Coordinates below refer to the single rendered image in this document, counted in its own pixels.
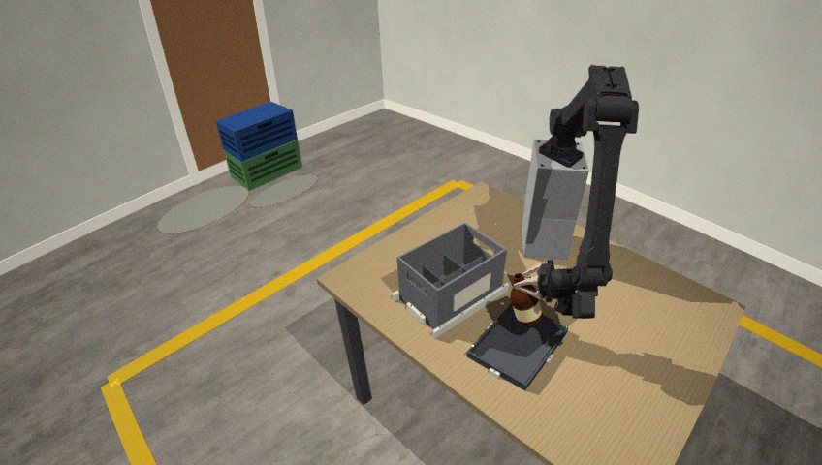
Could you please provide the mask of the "grey divided crate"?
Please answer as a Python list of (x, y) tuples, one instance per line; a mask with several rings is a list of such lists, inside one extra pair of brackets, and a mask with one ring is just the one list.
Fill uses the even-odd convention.
[(497, 252), (492, 255), (474, 237), (494, 250), (477, 233), (454, 227), (396, 257), (399, 299), (420, 311), (433, 330), (503, 284)]

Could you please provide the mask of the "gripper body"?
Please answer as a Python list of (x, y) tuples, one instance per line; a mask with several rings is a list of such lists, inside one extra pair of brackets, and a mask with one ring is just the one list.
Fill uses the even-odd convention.
[(548, 263), (541, 264), (537, 283), (540, 294), (546, 302), (552, 302), (553, 300), (550, 289), (570, 288), (570, 291), (573, 291), (570, 274), (571, 269), (572, 268), (554, 269), (553, 260), (548, 260)]

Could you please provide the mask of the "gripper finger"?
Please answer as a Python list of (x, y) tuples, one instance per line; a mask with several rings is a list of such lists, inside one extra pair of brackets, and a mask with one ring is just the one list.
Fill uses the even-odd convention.
[[(527, 293), (529, 295), (532, 295), (532, 296), (538, 298), (539, 300), (542, 300), (543, 298), (542, 298), (542, 295), (540, 294), (537, 279), (538, 279), (538, 275), (534, 276), (534, 277), (531, 277), (531, 278), (528, 278), (526, 280), (520, 281), (520, 282), (514, 284), (514, 287), (515, 287), (516, 290), (522, 291), (524, 293)], [(530, 289), (526, 289), (526, 288), (522, 287), (524, 285), (531, 285), (531, 284), (534, 285), (536, 293), (535, 293), (535, 291), (532, 291)]]
[(539, 275), (539, 270), (540, 270), (540, 268), (541, 268), (541, 264), (542, 264), (542, 263), (538, 263), (538, 264), (534, 265), (533, 267), (531, 267), (528, 271), (524, 272), (524, 273), (522, 274), (522, 275), (523, 275), (523, 277), (524, 277), (524, 276), (527, 276), (527, 275), (529, 275), (529, 274), (531, 274), (531, 273), (533, 273), (533, 272), (537, 272), (537, 275)]

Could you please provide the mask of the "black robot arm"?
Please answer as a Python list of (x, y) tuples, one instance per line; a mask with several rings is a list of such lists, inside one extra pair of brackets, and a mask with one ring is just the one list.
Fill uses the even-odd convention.
[[(590, 65), (588, 75), (587, 83), (569, 105), (562, 110), (551, 109), (550, 133), (553, 136), (539, 147), (540, 154), (571, 168), (584, 154), (576, 149), (575, 138), (594, 131), (585, 235), (576, 266), (570, 273), (573, 291), (570, 288), (550, 289), (552, 298), (557, 299), (554, 311), (563, 316), (578, 317), (576, 319), (595, 318), (598, 286), (606, 286), (613, 277), (609, 240), (619, 157), (626, 133), (637, 133), (639, 115), (639, 104), (632, 101), (624, 67)], [(620, 126), (598, 126), (596, 121), (620, 122)]]

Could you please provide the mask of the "brown bottle with beige label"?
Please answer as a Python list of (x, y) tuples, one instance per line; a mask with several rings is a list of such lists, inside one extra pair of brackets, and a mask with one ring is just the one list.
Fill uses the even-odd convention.
[[(524, 280), (521, 273), (515, 274), (513, 278), (514, 284)], [(535, 288), (532, 285), (525, 285), (522, 287), (535, 291)], [(543, 313), (539, 299), (530, 294), (516, 290), (515, 287), (510, 293), (510, 298), (520, 325), (534, 326), (541, 321)]]

